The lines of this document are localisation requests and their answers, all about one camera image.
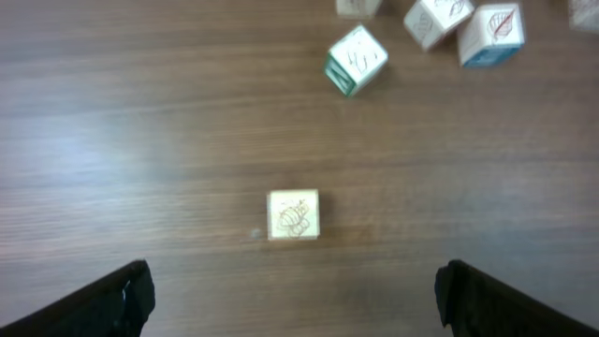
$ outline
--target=bee drawing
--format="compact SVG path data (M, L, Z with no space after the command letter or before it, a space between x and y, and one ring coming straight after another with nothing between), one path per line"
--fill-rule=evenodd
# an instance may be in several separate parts
M279 213L278 229L285 231L289 238L298 239L310 227L310 221L306 219L309 210L306 200L286 207Z

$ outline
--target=wooden cube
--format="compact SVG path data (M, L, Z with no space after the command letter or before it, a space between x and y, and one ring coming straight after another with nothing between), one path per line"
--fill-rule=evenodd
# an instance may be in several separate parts
M497 66L518 52L524 42L518 3L484 5L458 31L460 62L464 67Z
M599 0L570 0L570 27L599 33Z
M387 58L383 46L359 25L330 48L325 74L345 96L351 96L374 78Z
M403 19L414 40L428 51L475 11L469 0L417 0Z
M348 19L368 19L381 6L383 0L336 0L337 14Z
M318 190L272 191L267 204L269 240L314 240L320 235Z

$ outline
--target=teal block edge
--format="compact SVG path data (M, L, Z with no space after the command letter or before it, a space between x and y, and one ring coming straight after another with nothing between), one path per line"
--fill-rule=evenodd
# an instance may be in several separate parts
M324 68L325 74L329 79L335 83L337 88L345 95L349 97L353 94L356 88L356 83L352 80L345 70L339 65L337 60L330 53L327 54L327 61L325 62Z

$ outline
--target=block with leaf drawing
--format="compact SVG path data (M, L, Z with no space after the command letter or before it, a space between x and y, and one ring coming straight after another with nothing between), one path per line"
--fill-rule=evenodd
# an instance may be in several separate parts
M420 47L428 51L474 11L469 0L418 0L405 15L403 25Z
M359 25L335 43L325 63L325 74L345 96L364 87L387 62L387 52Z
M519 4L481 6L458 31L460 62L465 67L496 66L518 52L524 42Z
M272 191L267 197L269 240L317 239L318 190Z

